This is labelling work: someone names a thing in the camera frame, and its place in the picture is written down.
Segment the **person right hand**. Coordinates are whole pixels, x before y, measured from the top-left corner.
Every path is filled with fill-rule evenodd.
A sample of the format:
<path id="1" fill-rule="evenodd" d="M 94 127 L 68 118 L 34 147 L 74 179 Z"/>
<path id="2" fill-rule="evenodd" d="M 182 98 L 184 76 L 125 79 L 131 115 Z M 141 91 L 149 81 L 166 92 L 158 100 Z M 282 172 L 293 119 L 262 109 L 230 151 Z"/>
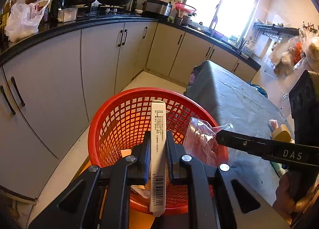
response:
<path id="1" fill-rule="evenodd" d="M 295 202 L 289 194 L 289 187 L 292 181 L 290 172 L 286 172 L 279 181 L 276 189 L 276 200 L 273 203 L 273 208 L 279 213 L 288 225 L 292 223 L 291 215 L 295 213 L 305 212 L 311 208 L 315 200 L 318 198 L 318 177 L 314 185 L 308 190 L 307 195 Z"/>

